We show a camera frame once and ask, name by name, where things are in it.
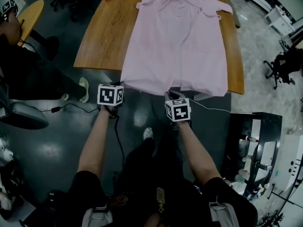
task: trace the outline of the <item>round wooden table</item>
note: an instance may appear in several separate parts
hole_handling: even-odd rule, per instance
[[[34,30],[38,19],[40,18],[44,8],[44,1],[38,0],[27,7],[21,14],[18,15],[18,20],[21,22],[22,35],[21,40],[26,41],[29,36],[39,42],[43,47],[47,49],[47,58],[52,60],[56,55],[59,48],[59,40],[55,36],[51,36],[47,39],[42,37],[37,31]]]

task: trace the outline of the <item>shoe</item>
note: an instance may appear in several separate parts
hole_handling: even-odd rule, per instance
[[[86,95],[80,99],[80,102],[86,103],[89,100],[89,82],[85,78],[80,78],[79,85],[86,89]]]
[[[146,128],[143,132],[143,140],[145,140],[147,138],[153,139],[153,132],[152,132],[152,128],[150,128],[150,127]]]
[[[67,93],[64,93],[61,97],[64,101],[67,101],[70,98],[70,96]]]

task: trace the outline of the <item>desk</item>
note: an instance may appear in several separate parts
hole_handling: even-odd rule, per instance
[[[34,26],[39,20],[42,11],[44,8],[44,1],[38,0],[27,7],[21,14],[18,16],[19,22],[24,19],[24,22],[21,26],[22,35],[21,40],[26,41],[29,36],[34,40],[39,42],[42,46],[47,49],[48,55],[47,58],[52,60],[56,55],[59,47],[59,40],[57,37],[51,36],[47,39],[43,38],[37,31],[34,30]]]
[[[121,71],[141,0],[102,0],[81,42],[74,67]],[[220,11],[228,90],[244,94],[244,76],[232,14]]]

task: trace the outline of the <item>cable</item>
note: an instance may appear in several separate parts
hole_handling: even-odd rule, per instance
[[[83,111],[87,112],[88,114],[92,113],[93,111],[96,111],[98,108],[95,108],[91,111],[87,111],[86,109],[84,108],[81,108],[79,107],[78,105],[75,105],[75,104],[71,104],[71,103],[68,103],[66,105],[64,105],[63,107],[55,107],[55,108],[52,108],[52,109],[49,109],[49,110],[40,110],[40,112],[49,112],[51,111],[52,113],[56,113],[58,111],[60,111],[61,109],[65,108],[67,105],[73,105],[79,109],[82,109]],[[117,140],[118,140],[118,143],[119,143],[119,147],[121,149],[121,153],[122,153],[122,168],[124,166],[124,162],[125,162],[125,154],[124,154],[124,150],[123,150],[123,147],[122,147],[122,144],[121,144],[121,141],[120,141],[120,138],[119,138],[119,135],[118,135],[118,130],[117,130],[117,127],[118,127],[118,122],[119,122],[119,116],[114,113],[112,110],[110,110],[106,105],[105,105],[105,108],[106,110],[111,114],[111,116],[113,116],[115,119],[116,119],[116,122],[115,122],[115,133],[116,133],[116,137],[117,137]]]
[[[118,115],[116,117],[117,117],[117,119],[116,119],[116,122],[115,122],[115,132],[116,132],[116,137],[117,137],[119,147],[120,147],[121,153],[122,153],[122,168],[123,168],[124,167],[124,162],[125,162],[125,155],[124,155],[124,150],[123,150],[123,147],[122,147],[119,135],[118,135],[118,131],[117,131],[118,121],[119,121],[120,117]]]
[[[227,111],[227,110],[225,110],[225,109],[219,109],[219,108],[208,108],[208,107],[205,107],[204,105],[202,105],[202,104],[200,104],[200,103],[198,103],[198,102],[196,102],[195,100],[193,100],[193,99],[190,99],[189,98],[189,100],[191,100],[192,102],[194,102],[194,103],[196,103],[196,104],[198,104],[198,105],[200,105],[200,106],[202,106],[203,108],[205,108],[205,109],[208,109],[208,110],[218,110],[218,111],[224,111],[224,112],[228,112],[228,113],[232,113],[232,112],[229,112],[229,111]]]
[[[91,111],[87,111],[86,109],[81,108],[81,107],[79,107],[78,105],[68,103],[68,104],[64,105],[63,107],[55,107],[55,108],[52,108],[52,109],[49,109],[49,110],[43,110],[43,111],[39,110],[39,111],[40,111],[40,112],[49,112],[49,111],[51,111],[52,113],[56,113],[56,112],[60,111],[61,109],[65,108],[67,105],[73,105],[73,106],[75,106],[75,107],[77,107],[77,108],[79,108],[79,109],[82,109],[83,111],[87,112],[88,114],[90,114],[90,113],[92,113],[93,111],[96,111],[96,110],[98,109],[98,108],[95,108],[95,109],[93,109],[93,110],[91,110]]]

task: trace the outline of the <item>white cabinet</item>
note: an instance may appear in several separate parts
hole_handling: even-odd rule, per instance
[[[266,14],[265,18],[270,20],[271,24],[269,24],[269,26],[275,27],[282,36],[286,36],[295,31],[290,19],[277,5]]]
[[[276,187],[286,191],[295,181],[303,154],[303,135],[285,135],[282,154],[278,165]]]

